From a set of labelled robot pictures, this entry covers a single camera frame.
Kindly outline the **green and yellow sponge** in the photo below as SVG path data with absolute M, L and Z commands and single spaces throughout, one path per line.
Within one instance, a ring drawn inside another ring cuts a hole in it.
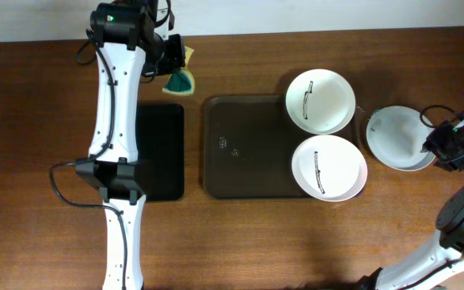
M 184 47 L 185 62 L 184 67 L 177 69 L 168 79 L 167 84 L 162 88 L 162 92 L 175 96 L 193 95 L 196 82 L 193 74 L 189 71 L 188 65 L 194 50 L 187 46 Z

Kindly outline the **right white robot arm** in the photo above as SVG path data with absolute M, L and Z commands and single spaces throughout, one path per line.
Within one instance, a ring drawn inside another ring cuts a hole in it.
M 453 126 L 445 121 L 426 138 L 425 152 L 446 171 L 464 170 L 464 117 Z M 433 289 L 464 272 L 464 186 L 443 206 L 433 236 L 401 262 L 362 277 L 356 289 Z

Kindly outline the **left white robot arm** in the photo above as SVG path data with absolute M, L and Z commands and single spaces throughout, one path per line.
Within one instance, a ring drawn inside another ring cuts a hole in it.
M 77 175 L 94 187 L 106 215 L 105 289 L 141 289 L 140 225 L 147 199 L 139 161 L 136 114 L 142 78 L 172 74 L 185 66 L 185 48 L 171 34 L 174 15 L 157 0 L 101 3 L 90 15 L 87 43 L 99 69 L 97 117 L 87 159 Z

